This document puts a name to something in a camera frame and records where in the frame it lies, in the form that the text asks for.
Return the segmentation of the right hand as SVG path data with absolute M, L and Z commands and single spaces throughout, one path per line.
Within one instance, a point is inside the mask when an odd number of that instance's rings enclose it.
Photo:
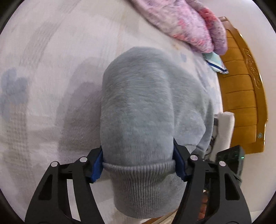
M 204 219 L 206 210 L 207 210 L 207 203 L 208 203 L 208 192 L 204 191 L 203 197 L 202 197 L 202 203 L 201 203 L 201 207 L 200 207 L 200 212 L 197 217 L 198 221 L 201 219 Z

